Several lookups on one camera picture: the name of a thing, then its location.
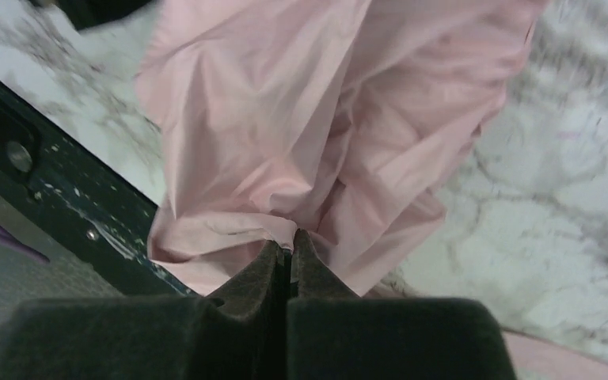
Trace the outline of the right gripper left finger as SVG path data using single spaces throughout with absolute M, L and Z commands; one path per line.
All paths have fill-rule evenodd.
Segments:
M 0 379 L 255 379 L 289 264 L 268 242 L 206 297 L 24 302 L 0 327 Z

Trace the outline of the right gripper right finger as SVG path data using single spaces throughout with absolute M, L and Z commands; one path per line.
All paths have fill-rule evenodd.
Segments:
M 289 379 L 513 379 L 498 322 L 464 298 L 362 298 L 294 237 Z

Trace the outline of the pink folding umbrella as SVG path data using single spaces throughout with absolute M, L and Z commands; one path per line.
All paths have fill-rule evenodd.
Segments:
M 80 43 L 141 61 L 74 135 L 145 156 L 149 254 L 184 284 L 303 228 L 360 294 L 483 302 L 522 378 L 608 379 L 608 1 L 145 1 L 89 30 L 73 8 L 31 15 L 75 101 L 112 73 Z

